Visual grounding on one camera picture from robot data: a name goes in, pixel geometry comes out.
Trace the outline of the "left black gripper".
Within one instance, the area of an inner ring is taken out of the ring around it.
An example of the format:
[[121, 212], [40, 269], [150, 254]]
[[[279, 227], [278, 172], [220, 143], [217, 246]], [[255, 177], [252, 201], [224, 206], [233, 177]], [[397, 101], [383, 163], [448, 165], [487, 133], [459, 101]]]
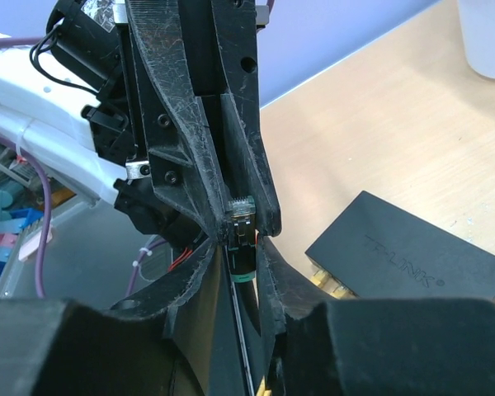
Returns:
[[97, 154], [146, 166], [115, 180], [115, 208], [141, 233], [183, 248], [200, 234], [227, 243], [230, 203], [251, 196], [257, 230], [278, 235], [281, 208], [261, 133], [255, 3], [127, 1], [122, 16], [113, 7], [59, 1], [46, 30], [52, 55], [94, 91], [97, 101], [82, 117]]

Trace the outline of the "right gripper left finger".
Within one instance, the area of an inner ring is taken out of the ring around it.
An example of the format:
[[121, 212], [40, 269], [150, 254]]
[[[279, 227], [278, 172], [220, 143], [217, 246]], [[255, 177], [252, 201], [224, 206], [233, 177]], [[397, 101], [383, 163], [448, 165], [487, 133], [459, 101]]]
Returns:
[[0, 395], [204, 395], [222, 253], [203, 242], [110, 309], [0, 299]]

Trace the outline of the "small black network switch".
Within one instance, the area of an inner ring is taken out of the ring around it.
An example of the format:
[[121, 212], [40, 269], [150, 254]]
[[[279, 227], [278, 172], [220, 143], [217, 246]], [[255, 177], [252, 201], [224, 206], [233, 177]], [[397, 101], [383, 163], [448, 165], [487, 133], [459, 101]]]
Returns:
[[495, 255], [367, 191], [305, 254], [359, 298], [495, 302]]

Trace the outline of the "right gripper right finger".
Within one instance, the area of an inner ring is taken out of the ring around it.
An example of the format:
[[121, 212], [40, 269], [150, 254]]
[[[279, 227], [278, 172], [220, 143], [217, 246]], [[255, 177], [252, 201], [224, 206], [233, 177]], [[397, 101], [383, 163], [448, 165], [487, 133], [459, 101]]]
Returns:
[[336, 299], [269, 238], [256, 252], [274, 395], [495, 395], [495, 303]]

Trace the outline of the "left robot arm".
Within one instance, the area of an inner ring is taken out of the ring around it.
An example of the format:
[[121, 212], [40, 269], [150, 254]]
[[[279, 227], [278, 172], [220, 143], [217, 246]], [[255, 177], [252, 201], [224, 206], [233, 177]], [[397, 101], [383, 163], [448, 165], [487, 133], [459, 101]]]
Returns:
[[276, 236], [260, 131], [254, 1], [58, 1], [0, 44], [0, 134], [144, 234]]

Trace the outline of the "white plastic bin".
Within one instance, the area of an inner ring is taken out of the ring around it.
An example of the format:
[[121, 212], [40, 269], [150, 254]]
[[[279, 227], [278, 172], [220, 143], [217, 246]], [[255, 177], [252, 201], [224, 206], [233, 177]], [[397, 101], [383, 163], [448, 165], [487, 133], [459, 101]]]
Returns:
[[457, 3], [467, 62], [476, 73], [495, 79], [495, 0]]

